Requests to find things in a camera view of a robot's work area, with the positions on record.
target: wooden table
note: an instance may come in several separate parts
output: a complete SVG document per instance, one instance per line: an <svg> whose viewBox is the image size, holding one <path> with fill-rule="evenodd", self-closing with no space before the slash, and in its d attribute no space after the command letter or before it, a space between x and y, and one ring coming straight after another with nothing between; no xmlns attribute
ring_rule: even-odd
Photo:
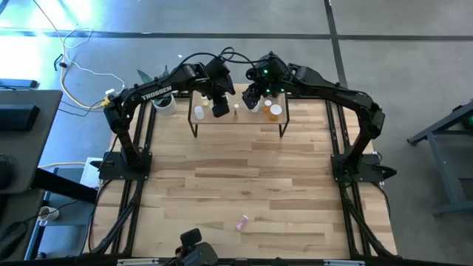
<svg viewBox="0 0 473 266"><path fill-rule="evenodd" d="M143 190L133 256L171 257L180 234L198 227L221 258L349 257L323 100L290 100L291 125L282 139L274 125L207 125L195 139L188 130L188 103L179 100L174 115L156 117L152 172ZM345 109L345 116L354 141L356 115ZM144 126L141 145L145 133ZM396 253L383 194L372 184L359 186L367 224ZM122 190L123 181L115 180L103 192L94 246L117 219ZM250 221L240 233L235 226L243 215ZM353 228L361 252L359 230ZM120 249L127 232L125 225Z"/></svg>
<svg viewBox="0 0 473 266"><path fill-rule="evenodd" d="M256 113L251 112L243 102L242 93L248 88L246 84L234 85L235 95L227 94L228 106L230 112L222 117L214 117L212 108L209 106L203 106L207 99L202 99L199 92L193 92L191 103L188 111L188 121L192 129L192 134L197 137L197 130L201 124L214 124L214 125L228 125L228 124L253 124L253 125L277 125L279 126L279 136L282 137L286 131L287 125L289 124L289 108L287 107L287 95L285 93L279 94L276 99L261 99L259 102L259 111ZM272 104L278 104L282 108L282 113L277 121L271 121L269 114L264 112L264 102L270 100ZM234 115L234 104L239 105L238 115ZM204 119L199 120L195 116L194 108L201 106L204 111Z"/></svg>

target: black desk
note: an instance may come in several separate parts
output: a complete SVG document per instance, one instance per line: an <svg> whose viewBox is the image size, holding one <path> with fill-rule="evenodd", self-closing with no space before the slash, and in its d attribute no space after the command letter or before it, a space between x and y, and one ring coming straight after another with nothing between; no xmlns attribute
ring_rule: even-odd
<svg viewBox="0 0 473 266"><path fill-rule="evenodd" d="M29 132L0 132L0 154L6 154L13 166L15 177L6 189L0 190L4 200L0 216L0 231L12 222L22 221L38 214L43 204L44 190L84 202L95 203L97 191L84 185L38 169L52 122L61 101L58 90L0 91L0 104L33 104L40 111ZM6 261L24 258L35 219L28 222L27 235Z"/></svg>

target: white cable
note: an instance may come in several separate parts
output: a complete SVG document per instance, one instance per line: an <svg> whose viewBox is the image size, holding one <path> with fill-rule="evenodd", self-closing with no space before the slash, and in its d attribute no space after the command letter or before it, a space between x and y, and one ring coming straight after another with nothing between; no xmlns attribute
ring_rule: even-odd
<svg viewBox="0 0 473 266"><path fill-rule="evenodd" d="M70 35L72 35L73 32L75 32L76 30L73 30L72 32L70 32L66 38L63 40L63 38L61 37L61 34L59 34L59 31L58 29L56 28L56 26L54 25L54 23L51 21L50 17L44 12L44 10L41 8L41 6L38 4L38 2L36 0L33 0L33 2L36 4L36 6L38 7L38 9L43 13L43 15L46 17L46 19L50 22L51 26L54 28L54 31L56 31L56 35L58 36L59 38L59 41L61 41L61 46L62 46L62 50L63 50L63 59L62 59L62 62L63 63L66 63L66 58L69 59L69 56L67 55L66 53L66 47L70 48L69 46L67 46L65 43L64 43L64 40L69 37ZM90 39L90 36L92 35L92 31L90 31L90 34L89 36L87 37L87 40L85 41L82 41L80 42L79 44L76 44L75 46L73 46L72 48L76 48L78 47L79 45L82 45L84 43L86 43L89 39ZM119 77L117 77L116 75L113 75L113 74L105 74L105 73L96 73L96 72L93 72L92 70L90 69L84 69L83 67L80 67L77 63L71 61L71 63L75 64L77 67L79 67L79 69L82 69L82 70L86 70L86 71L89 71L95 75L112 75L113 77L117 78L119 81L122 82L122 87L124 88L126 85L125 85L125 82L123 82L123 80ZM75 99L74 96L72 96L72 94L67 90L66 86L64 85L64 68L61 67L61 87L62 89L64 90L64 92L66 93L66 95L72 100L74 101L76 104L78 104L80 107L83 107L83 108L91 108L91 109L96 109L96 108L101 108L102 105L100 106L94 106L93 108L91 106L87 106L85 104L82 104L79 100Z"/></svg>
<svg viewBox="0 0 473 266"><path fill-rule="evenodd" d="M76 65L76 67L78 67L78 68L81 69L81 70L85 70L85 71L87 71L87 72L91 72L91 73L94 74L94 75L110 75L110 76L112 76L112 77L118 79L119 81L121 81L121 84L122 84L121 87L122 87L122 89L125 89L125 86L126 86L126 85L125 85L125 81L123 81L121 78L119 78L119 77L116 76L115 74L112 74L112 73L97 73L97 72L93 72L93 71L90 70L90 69L87 69L87 68L84 68L84 67L82 67L82 66L79 66L79 64L77 64L76 62L72 61L72 60L69 58L69 54L68 54L67 51L66 51L66 58L67 58L67 60L68 60L69 62L73 63L74 65Z"/></svg>
<svg viewBox="0 0 473 266"><path fill-rule="evenodd" d="M75 31L77 31L77 30L88 30L88 31L89 31L89 35L87 36L87 39L81 41L80 43L78 43L78 44L76 44L76 45L74 45L74 46L68 46L68 45L66 44L67 38L69 38L69 36L71 36L71 35L72 35ZM91 28L78 28L78 29L75 29L75 30L73 30L72 32L70 32L68 35L66 35L66 37L64 37L64 40L63 40L64 46L65 46L66 48L69 48L69 49L74 49L74 48L76 48L76 47L79 47L80 45L85 44L86 42L89 41L90 36L92 36L92 33L93 33L93 29L91 29ZM92 70L90 70L90 69L87 69L87 68L85 68L85 67L82 67L82 66L80 66L78 63L72 61L72 60L69 58L69 53L68 53L67 51L66 51L66 58L67 58L67 60L68 60L69 62L71 62L71 63L73 63L74 65L76 65L76 67L78 67L79 69L85 70L85 71L87 71L87 72L91 72L91 73L94 74L94 75L111 75L112 77L114 77L114 78L118 79L119 81L121 81L122 89L125 89L125 86L126 86L126 85L125 85L125 81L123 81L121 78L119 78L118 76L114 75L113 73L96 73L96 72L94 72L94 71L92 71Z"/></svg>

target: green plant leaf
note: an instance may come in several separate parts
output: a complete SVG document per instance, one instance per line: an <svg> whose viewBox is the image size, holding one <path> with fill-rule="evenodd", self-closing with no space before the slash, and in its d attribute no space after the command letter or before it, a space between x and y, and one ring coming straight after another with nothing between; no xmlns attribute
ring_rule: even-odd
<svg viewBox="0 0 473 266"><path fill-rule="evenodd" d="M143 83L153 81L153 79L150 76L148 76L148 74L146 74L145 72L143 72L139 69L137 69L137 71L138 71L138 75L140 76Z"/></svg>
<svg viewBox="0 0 473 266"><path fill-rule="evenodd" d="M166 66L164 67L164 72L163 72L163 74L160 75L160 78L166 77L167 75L169 75L168 65L166 65Z"/></svg>

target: gray floor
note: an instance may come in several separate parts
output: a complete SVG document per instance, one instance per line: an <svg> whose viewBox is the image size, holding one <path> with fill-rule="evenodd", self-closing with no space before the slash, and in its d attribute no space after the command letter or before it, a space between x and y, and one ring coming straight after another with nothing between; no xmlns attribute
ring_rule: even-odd
<svg viewBox="0 0 473 266"><path fill-rule="evenodd" d="M323 0L241 1L40 1L61 30L139 33L302 33L328 34ZM338 34L473 35L473 2L468 0L332 0ZM17 14L24 14L20 19ZM50 29L31 1L12 0L0 26ZM136 69L151 75L175 66L180 55L218 53L233 46L250 58L273 50L287 62L310 66L337 81L330 40L237 38L92 38L71 51L75 60L98 72L113 72L128 85L139 82ZM400 255L410 259L473 264L473 214L432 217L446 203L440 176L426 143L405 139L473 98L473 43L470 41L340 41L349 88L373 96L387 114L383 134L374 142L383 164L398 170L386 182L392 229ZM61 53L57 38L0 37L4 78L33 78L42 89L60 89L52 68ZM196 58L206 62L209 58ZM231 65L232 78L244 83L246 68ZM91 104L120 82L73 67L67 87ZM75 111L65 106L64 109ZM41 163L99 157L110 132L102 114L87 118L58 113Z"/></svg>

